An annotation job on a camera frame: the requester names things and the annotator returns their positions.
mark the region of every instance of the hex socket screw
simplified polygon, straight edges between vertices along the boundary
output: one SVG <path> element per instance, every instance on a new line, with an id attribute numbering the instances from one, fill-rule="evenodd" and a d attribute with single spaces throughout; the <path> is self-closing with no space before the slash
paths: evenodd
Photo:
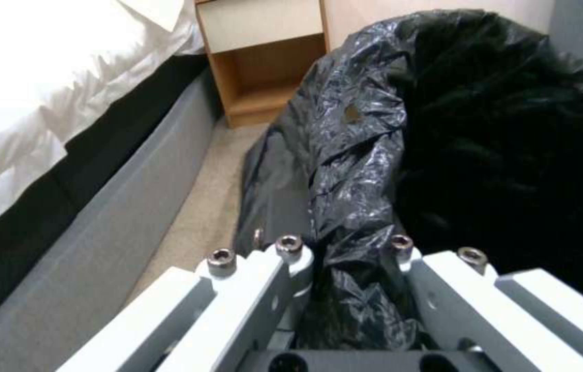
<path id="1" fill-rule="evenodd" d="M 484 252 L 473 247 L 461 247 L 457 250 L 457 256 L 480 275 L 485 275 L 485 269 L 489 261 Z"/>
<path id="2" fill-rule="evenodd" d="M 303 240 L 299 235 L 283 235 L 275 241 L 275 252 L 287 264 L 296 262 L 303 251 Z"/>
<path id="3" fill-rule="evenodd" d="M 228 277 L 237 271 L 237 256 L 233 250 L 220 248 L 207 255 L 209 273 L 216 277 Z"/>

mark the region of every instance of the black fabric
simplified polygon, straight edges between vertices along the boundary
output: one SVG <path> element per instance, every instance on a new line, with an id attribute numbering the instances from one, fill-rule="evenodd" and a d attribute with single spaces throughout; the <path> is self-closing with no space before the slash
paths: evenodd
<path id="1" fill-rule="evenodd" d="M 249 152 L 237 251 L 299 169 L 317 257 L 301 348 L 431 344 L 389 249 L 403 231 L 583 292 L 583 61 L 545 35 L 477 10 L 351 35 Z"/>
<path id="2" fill-rule="evenodd" d="M 206 56 L 172 57 L 70 141 L 68 155 L 0 217 L 0 304 L 147 139 Z"/>

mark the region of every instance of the grey bed frame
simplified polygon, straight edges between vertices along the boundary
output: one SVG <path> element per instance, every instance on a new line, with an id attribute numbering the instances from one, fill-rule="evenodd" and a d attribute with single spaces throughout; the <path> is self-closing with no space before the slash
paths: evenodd
<path id="1" fill-rule="evenodd" d="M 55 370 L 124 305 L 221 115 L 207 69 L 0 306 L 0 372 Z"/>

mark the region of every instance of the nightstand shelf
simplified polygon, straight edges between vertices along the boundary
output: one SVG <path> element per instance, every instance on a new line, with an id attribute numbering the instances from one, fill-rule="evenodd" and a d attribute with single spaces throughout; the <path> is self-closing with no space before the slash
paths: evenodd
<path id="1" fill-rule="evenodd" d="M 230 127 L 273 121 L 287 101 L 294 96 L 312 63 L 326 54 L 328 43 L 323 32 L 323 23 L 320 21 L 323 12 L 315 14 L 314 21 L 313 17 L 308 17 L 313 24 L 289 25 L 298 19 L 285 19 L 280 22 L 286 26 L 281 25 L 282 30 L 275 31 L 271 30 L 271 24 L 259 25 L 244 23 L 243 19 L 230 19 L 232 14 L 249 14 L 240 7 L 249 12 L 260 8 L 263 9 L 261 12 L 266 12 L 277 10 L 278 5 L 285 3 L 285 7 L 301 7 L 286 9 L 289 14 L 296 12 L 297 18 L 301 16 L 299 12 L 314 10 L 320 12 L 320 9 L 323 9 L 320 0 L 295 0 L 295 2 L 213 0 L 197 3 L 197 16 L 202 26 L 211 70 Z M 225 4 L 225 9 L 218 3 Z M 207 5 L 211 5 L 211 8 L 204 9 L 203 7 Z M 205 29 L 207 24 L 224 28 L 225 23 L 239 26 L 235 33 L 241 33 L 241 37 L 228 35 L 222 38 L 222 33 Z M 211 52 L 212 45 L 221 52 Z"/>

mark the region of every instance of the nightstand drawer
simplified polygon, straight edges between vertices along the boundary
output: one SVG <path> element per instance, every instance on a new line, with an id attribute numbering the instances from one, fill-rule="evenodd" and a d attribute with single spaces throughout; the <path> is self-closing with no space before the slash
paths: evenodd
<path id="1" fill-rule="evenodd" d="M 212 53 L 323 32 L 319 0 L 215 0 L 197 11 Z"/>

